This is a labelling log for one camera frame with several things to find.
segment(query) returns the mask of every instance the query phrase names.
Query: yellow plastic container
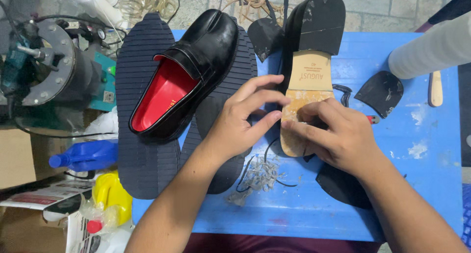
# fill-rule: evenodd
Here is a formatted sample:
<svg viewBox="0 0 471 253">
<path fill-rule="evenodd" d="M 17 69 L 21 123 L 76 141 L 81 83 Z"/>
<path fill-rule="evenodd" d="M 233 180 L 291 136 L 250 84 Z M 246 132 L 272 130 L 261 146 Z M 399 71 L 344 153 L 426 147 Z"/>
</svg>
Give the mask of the yellow plastic container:
<svg viewBox="0 0 471 253">
<path fill-rule="evenodd" d="M 92 196 L 95 206 L 99 206 L 100 202 L 103 203 L 103 210 L 109 206 L 118 206 L 118 225 L 131 218 L 132 196 L 123 189 L 117 171 L 99 176 L 93 187 Z"/>
</svg>

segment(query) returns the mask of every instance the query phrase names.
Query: tan leather insole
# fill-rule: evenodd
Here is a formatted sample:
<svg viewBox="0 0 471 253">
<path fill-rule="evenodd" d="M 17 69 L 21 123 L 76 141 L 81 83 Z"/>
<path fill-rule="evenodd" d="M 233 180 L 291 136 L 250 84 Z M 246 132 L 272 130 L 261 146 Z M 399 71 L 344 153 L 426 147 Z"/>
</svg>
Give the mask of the tan leather insole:
<svg viewBox="0 0 471 253">
<path fill-rule="evenodd" d="M 319 51 L 293 54 L 293 68 L 286 96 L 291 103 L 283 107 L 281 121 L 303 121 L 299 110 L 306 104 L 334 97 L 330 71 L 331 56 Z M 281 147 L 289 156 L 313 154 L 312 143 L 281 128 Z"/>
</svg>

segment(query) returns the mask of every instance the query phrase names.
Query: red insole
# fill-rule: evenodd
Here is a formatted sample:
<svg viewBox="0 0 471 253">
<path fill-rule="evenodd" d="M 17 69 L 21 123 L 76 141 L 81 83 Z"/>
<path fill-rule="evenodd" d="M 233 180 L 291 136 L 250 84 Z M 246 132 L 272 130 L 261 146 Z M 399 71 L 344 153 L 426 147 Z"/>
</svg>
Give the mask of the red insole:
<svg viewBox="0 0 471 253">
<path fill-rule="evenodd" d="M 131 121 L 137 131 L 149 128 L 198 83 L 173 60 L 163 56 L 154 60 L 160 60 L 159 69 Z"/>
</svg>

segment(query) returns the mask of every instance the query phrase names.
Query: hand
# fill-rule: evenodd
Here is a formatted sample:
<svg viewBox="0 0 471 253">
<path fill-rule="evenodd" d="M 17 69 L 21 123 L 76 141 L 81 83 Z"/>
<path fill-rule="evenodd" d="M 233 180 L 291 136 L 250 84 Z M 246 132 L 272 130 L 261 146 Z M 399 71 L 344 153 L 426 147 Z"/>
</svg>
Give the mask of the hand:
<svg viewBox="0 0 471 253">
<path fill-rule="evenodd" d="M 386 158 L 374 141 L 371 124 L 363 113 L 344 107 L 334 98 L 301 108 L 303 121 L 317 115 L 329 126 L 327 130 L 291 120 L 281 125 L 312 141 L 315 154 L 322 161 L 356 177 Z"/>
<path fill-rule="evenodd" d="M 281 92 L 266 88 L 283 81 L 283 75 L 265 75 L 250 79 L 227 99 L 219 117 L 201 143 L 211 155 L 217 155 L 222 162 L 243 153 L 253 146 L 280 118 L 281 111 L 266 113 L 260 107 L 267 102 L 282 106 L 290 99 Z M 250 114 L 265 115 L 253 127 L 247 122 Z"/>
</svg>

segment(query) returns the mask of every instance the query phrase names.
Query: person's left hand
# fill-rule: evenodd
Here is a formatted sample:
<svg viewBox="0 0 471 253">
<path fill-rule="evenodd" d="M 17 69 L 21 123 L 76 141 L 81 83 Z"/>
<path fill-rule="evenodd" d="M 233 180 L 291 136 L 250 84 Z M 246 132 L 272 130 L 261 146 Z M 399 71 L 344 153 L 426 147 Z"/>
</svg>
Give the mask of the person's left hand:
<svg viewBox="0 0 471 253">
<path fill-rule="evenodd" d="M 227 99 L 219 117 L 201 143 L 212 156 L 222 162 L 252 147 L 279 119 L 281 111 L 266 113 L 260 107 L 267 102 L 282 106 L 290 99 L 279 91 L 266 90 L 283 81 L 283 75 L 264 75 L 250 79 Z M 247 122 L 250 114 L 265 115 L 253 127 Z"/>
</svg>

